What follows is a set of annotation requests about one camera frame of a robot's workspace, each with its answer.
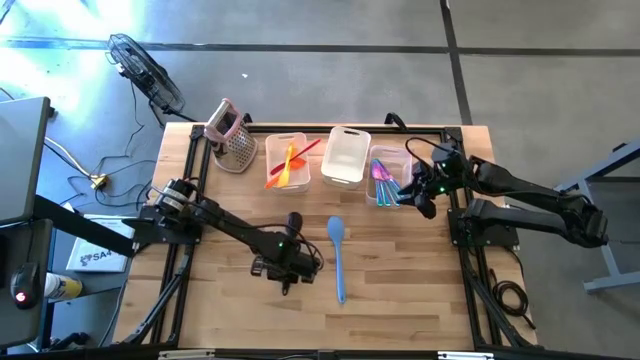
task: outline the white box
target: white box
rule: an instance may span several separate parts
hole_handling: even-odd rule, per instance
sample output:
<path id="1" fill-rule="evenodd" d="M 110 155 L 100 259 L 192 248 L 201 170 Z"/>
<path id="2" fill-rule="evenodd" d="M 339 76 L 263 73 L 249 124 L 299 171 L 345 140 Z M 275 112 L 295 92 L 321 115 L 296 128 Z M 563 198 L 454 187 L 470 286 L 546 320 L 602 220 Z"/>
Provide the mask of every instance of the white box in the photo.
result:
<path id="1" fill-rule="evenodd" d="M 371 135 L 336 126 L 331 129 L 322 159 L 322 176 L 327 184 L 355 189 L 363 179 Z"/>
<path id="2" fill-rule="evenodd" d="M 296 148 L 295 152 L 292 154 L 292 156 L 295 156 L 296 153 L 307 147 L 307 136 L 303 133 L 297 132 L 274 134 L 265 139 L 265 152 L 267 154 L 267 181 L 273 178 L 270 174 L 271 169 L 284 162 L 287 155 L 287 147 L 289 147 L 291 142 L 293 142 L 293 146 Z M 307 153 L 300 155 L 299 158 L 305 160 L 307 163 L 302 169 L 294 170 L 289 173 L 289 185 L 282 188 L 274 185 L 271 189 L 273 189 L 275 193 L 301 193 L 309 189 L 311 171 L 309 170 L 309 159 L 307 158 Z"/>
<path id="3" fill-rule="evenodd" d="M 369 167 L 367 173 L 367 188 L 365 191 L 365 199 L 367 204 L 377 206 L 378 201 L 376 199 L 376 185 L 375 180 L 371 174 L 371 161 L 378 159 L 389 170 L 391 176 L 398 182 L 400 187 L 405 187 L 411 183 L 411 167 L 412 161 L 411 154 L 405 149 L 374 145 L 369 151 Z M 399 209 L 400 206 L 382 207 L 383 209 Z"/>

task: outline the plastic cutlery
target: plastic cutlery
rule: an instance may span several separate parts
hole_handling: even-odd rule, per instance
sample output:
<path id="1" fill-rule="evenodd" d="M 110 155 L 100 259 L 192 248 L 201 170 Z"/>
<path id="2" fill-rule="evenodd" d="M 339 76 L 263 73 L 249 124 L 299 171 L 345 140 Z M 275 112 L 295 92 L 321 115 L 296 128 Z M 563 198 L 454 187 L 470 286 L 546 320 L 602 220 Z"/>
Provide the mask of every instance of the plastic cutlery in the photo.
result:
<path id="1" fill-rule="evenodd" d="M 297 158 L 298 158 L 298 156 L 300 156 L 300 155 L 302 155 L 302 154 L 306 153 L 306 152 L 307 152 L 307 151 L 309 151 L 312 147 L 314 147 L 314 146 L 318 145 L 318 143 L 320 142 L 320 140 L 322 140 L 322 139 L 316 139 L 314 142 L 312 142 L 312 143 L 311 143 L 311 145 L 307 146 L 307 147 L 306 147 L 306 148 L 304 148 L 302 151 L 300 151 L 299 153 L 295 154 L 295 155 L 291 158 L 291 160 L 297 159 Z M 282 164 L 280 164 L 280 165 L 278 165 L 278 166 L 274 167 L 273 169 L 271 169 L 271 172 L 270 172 L 270 173 L 271 173 L 271 175 L 275 175 L 275 174 L 277 174 L 277 173 L 278 173 L 278 171 L 280 171 L 280 170 L 284 169 L 284 166 L 285 166 L 285 163 L 282 163 Z"/>
<path id="2" fill-rule="evenodd" d="M 391 172 L 389 172 L 389 170 L 387 170 L 387 168 L 384 166 L 384 164 L 382 164 L 382 162 L 379 159 L 373 159 L 372 162 L 377 163 L 378 165 L 380 165 L 380 168 L 382 169 L 382 177 L 389 182 L 390 184 L 390 191 L 392 192 L 393 195 L 395 195 L 395 200 L 397 201 L 398 199 L 404 199 L 406 197 L 408 197 L 408 195 L 398 195 L 398 191 L 400 191 L 402 189 L 402 187 L 400 186 L 400 184 L 398 184 L 398 181 L 393 177 L 393 175 L 391 175 Z"/>
<path id="3" fill-rule="evenodd" d="M 391 189 L 387 189 L 387 183 L 382 176 L 382 168 L 379 163 L 372 162 L 371 163 L 371 176 L 374 178 L 376 182 L 376 197 L 378 201 L 378 206 L 391 206 L 390 198 L 387 196 L 387 191 L 389 194 L 392 194 L 393 191 Z M 393 195 L 391 195 L 391 200 L 395 205 L 397 205 Z"/>
<path id="4" fill-rule="evenodd" d="M 278 187 L 285 187 L 289 184 L 289 171 L 291 170 L 291 155 L 293 154 L 293 143 L 287 147 L 287 155 L 284 158 L 284 170 L 278 178 Z"/>
<path id="5" fill-rule="evenodd" d="M 307 164 L 307 161 L 305 159 L 300 159 L 300 158 L 293 159 L 291 160 L 291 170 L 302 169 L 306 164 Z M 280 178 L 280 175 L 276 175 L 272 177 L 271 180 L 267 181 L 267 183 L 264 185 L 264 188 L 271 189 L 273 185 L 275 185 L 278 182 L 279 178 Z"/>
<path id="6" fill-rule="evenodd" d="M 329 238 L 336 248 L 336 292 L 338 294 L 338 302 L 344 304 L 347 302 L 347 293 L 344 287 L 344 274 L 342 273 L 342 239 L 344 238 L 344 222 L 339 216 L 329 218 L 327 224 L 327 232 Z"/>

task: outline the gray metal leg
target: gray metal leg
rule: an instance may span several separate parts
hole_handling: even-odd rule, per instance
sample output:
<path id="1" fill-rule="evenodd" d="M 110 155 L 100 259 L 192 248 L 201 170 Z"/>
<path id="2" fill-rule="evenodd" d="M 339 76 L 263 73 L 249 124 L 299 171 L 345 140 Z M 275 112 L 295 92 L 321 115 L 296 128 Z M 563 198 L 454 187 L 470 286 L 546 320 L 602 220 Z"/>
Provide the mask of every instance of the gray metal leg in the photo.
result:
<path id="1" fill-rule="evenodd" d="M 614 154 L 609 157 L 609 159 L 605 160 L 601 164 L 598 164 L 598 166 L 589 170 L 584 175 L 577 177 L 567 183 L 558 185 L 555 189 L 558 191 L 563 191 L 569 190 L 571 188 L 577 188 L 578 191 L 583 193 L 593 202 L 591 191 L 589 191 L 589 184 L 587 183 L 587 178 L 592 176 L 605 175 L 613 169 L 616 169 L 623 164 L 626 164 L 630 160 L 637 158 L 638 153 L 640 152 L 640 140 L 636 140 L 620 150 L 615 151 Z M 593 294 L 598 290 L 606 290 L 621 286 L 640 284 L 640 271 L 621 274 L 620 269 L 618 269 L 618 264 L 616 264 L 616 259 L 613 257 L 613 253 L 611 252 L 611 248 L 607 245 L 602 246 L 600 250 L 602 250 L 602 256 L 604 257 L 604 261 L 607 264 L 609 276 L 585 282 L 584 289 L 587 294 Z"/>
<path id="2" fill-rule="evenodd" d="M 607 276 L 585 282 L 584 289 L 587 294 L 592 294 L 598 290 L 613 289 L 626 285 L 640 284 L 640 271 Z"/>

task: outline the black computer mouse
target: black computer mouse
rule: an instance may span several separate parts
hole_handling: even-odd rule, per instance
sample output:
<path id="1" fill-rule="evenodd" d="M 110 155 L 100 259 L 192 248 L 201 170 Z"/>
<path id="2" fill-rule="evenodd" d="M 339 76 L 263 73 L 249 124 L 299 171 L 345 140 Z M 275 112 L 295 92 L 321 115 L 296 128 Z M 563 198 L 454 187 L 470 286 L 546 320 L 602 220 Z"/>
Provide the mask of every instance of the black computer mouse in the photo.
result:
<path id="1" fill-rule="evenodd" d="M 38 268 L 38 263 L 24 263 L 11 275 L 9 288 L 11 297 L 18 309 L 31 309 L 40 299 L 40 274 Z"/>

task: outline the fan grille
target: fan grille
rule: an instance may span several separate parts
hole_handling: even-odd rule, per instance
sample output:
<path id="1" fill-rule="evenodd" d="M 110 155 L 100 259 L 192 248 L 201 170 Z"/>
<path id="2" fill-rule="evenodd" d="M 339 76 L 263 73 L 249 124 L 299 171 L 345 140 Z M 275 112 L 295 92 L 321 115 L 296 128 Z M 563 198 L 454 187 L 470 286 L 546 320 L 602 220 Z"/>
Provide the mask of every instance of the fan grille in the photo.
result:
<path id="1" fill-rule="evenodd" d="M 164 112 L 179 113 L 184 98 L 171 81 L 167 71 L 138 43 L 125 34 L 109 37 L 107 46 L 111 57 L 122 66 L 122 75 L 133 82 L 154 104 Z"/>

